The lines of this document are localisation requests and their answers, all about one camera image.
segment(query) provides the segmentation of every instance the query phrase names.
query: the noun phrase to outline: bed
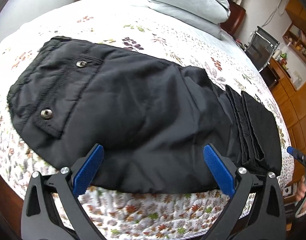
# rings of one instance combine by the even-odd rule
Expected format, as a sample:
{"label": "bed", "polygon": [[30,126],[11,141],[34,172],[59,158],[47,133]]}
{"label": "bed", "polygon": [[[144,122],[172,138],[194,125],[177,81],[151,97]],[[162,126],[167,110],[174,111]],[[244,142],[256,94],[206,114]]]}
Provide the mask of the bed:
{"label": "bed", "polygon": [[[145,0],[81,0],[50,11],[24,24],[0,44],[0,175],[24,199],[33,171],[54,174],[19,137],[8,113],[10,86],[54,36],[66,36],[205,69],[222,89],[230,85],[248,92],[275,116],[282,149],[281,188],[292,179],[293,158],[286,152],[290,138],[280,110],[260,74],[222,31],[221,40],[175,18],[147,7]],[[60,217],[71,227],[54,195]],[[251,194],[241,217],[251,208]],[[219,190],[195,194],[127,194],[91,186],[79,198],[97,228],[107,238],[188,239],[204,234],[215,222],[229,197]]]}

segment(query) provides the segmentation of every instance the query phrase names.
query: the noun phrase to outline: white floral bedspread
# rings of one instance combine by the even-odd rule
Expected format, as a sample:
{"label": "white floral bedspread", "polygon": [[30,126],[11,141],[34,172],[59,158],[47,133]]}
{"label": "white floral bedspread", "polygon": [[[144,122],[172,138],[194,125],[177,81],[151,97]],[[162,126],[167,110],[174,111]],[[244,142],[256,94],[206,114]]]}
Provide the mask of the white floral bedspread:
{"label": "white floral bedspread", "polygon": [[[273,112],[280,131],[284,187],[292,179],[294,162],[286,152],[290,139],[277,104],[246,55],[224,33],[222,41],[141,4],[141,0],[82,0],[53,10],[0,44],[0,174],[24,198],[34,170],[43,175],[56,170],[34,153],[10,122],[6,95],[10,86],[53,36],[127,48],[182,66],[204,68],[224,89],[244,90]],[[248,214],[254,195],[242,213]],[[204,234],[224,209],[229,198],[219,190],[182,195],[134,195],[90,187],[79,198],[98,229],[108,238],[186,239]],[[70,226],[55,195],[60,216]]]}

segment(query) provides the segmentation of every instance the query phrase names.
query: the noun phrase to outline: metal screw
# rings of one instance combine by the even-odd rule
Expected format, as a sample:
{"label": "metal screw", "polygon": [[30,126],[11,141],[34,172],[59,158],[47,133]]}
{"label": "metal screw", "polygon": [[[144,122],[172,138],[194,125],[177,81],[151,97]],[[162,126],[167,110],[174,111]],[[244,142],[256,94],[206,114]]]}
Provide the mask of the metal screw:
{"label": "metal screw", "polygon": [[61,173],[62,174],[67,174],[68,172],[69,172],[69,168],[68,167],[63,167],[62,169],[61,169]]}
{"label": "metal screw", "polygon": [[268,176],[269,176],[271,179],[274,179],[274,178],[275,178],[275,173],[270,171],[270,172],[268,173]]}
{"label": "metal screw", "polygon": [[32,173],[32,177],[33,177],[33,178],[36,178],[38,175],[39,175],[39,172],[38,172],[38,171],[35,171],[35,172]]}
{"label": "metal screw", "polygon": [[238,168],[238,172],[240,174],[245,174],[247,172],[247,170],[244,167],[240,167],[240,168]]}
{"label": "metal screw", "polygon": [[77,67],[79,67],[79,68],[84,68],[84,67],[86,67],[87,62],[86,62],[86,61],[83,61],[83,60],[80,60],[80,61],[78,61],[78,62],[76,63],[76,65],[77,65]]}
{"label": "metal screw", "polygon": [[44,109],[41,111],[41,116],[45,119],[45,120],[49,120],[53,117],[53,112],[50,109]]}

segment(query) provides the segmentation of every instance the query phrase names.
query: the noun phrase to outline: jacket pocket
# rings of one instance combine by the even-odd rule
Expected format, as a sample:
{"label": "jacket pocket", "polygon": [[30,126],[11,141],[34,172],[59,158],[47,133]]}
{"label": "jacket pocket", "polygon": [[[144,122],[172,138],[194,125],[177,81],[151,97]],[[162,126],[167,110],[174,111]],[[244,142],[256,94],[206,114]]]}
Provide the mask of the jacket pocket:
{"label": "jacket pocket", "polygon": [[42,93],[33,116],[34,124],[60,138],[70,113],[102,63],[102,60],[81,56],[66,64],[57,81]]}

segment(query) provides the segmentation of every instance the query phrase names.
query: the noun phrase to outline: floral pattern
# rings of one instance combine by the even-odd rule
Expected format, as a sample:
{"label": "floral pattern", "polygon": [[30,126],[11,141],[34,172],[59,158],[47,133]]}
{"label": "floral pattern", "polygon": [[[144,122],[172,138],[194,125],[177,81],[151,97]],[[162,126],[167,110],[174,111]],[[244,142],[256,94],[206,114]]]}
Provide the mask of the floral pattern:
{"label": "floral pattern", "polygon": [[[228,84],[239,93],[248,92],[276,118],[283,165],[278,181],[281,188],[291,181],[294,162],[286,152],[290,139],[279,108],[255,67],[229,35],[224,34],[219,41],[144,7],[119,4],[112,11],[105,6],[98,10],[93,4],[83,0],[51,11],[24,24],[0,44],[0,174],[21,198],[25,196],[33,171],[43,175],[58,171],[19,137],[10,121],[6,95],[44,42],[53,36],[126,48],[183,67],[197,66],[205,69],[212,82],[222,89]],[[57,194],[54,199],[63,223],[71,227]],[[253,200],[254,194],[250,194],[242,216],[248,214]],[[219,190],[151,195],[120,193],[92,186],[79,201],[108,238],[187,239],[209,230],[229,197]]]}

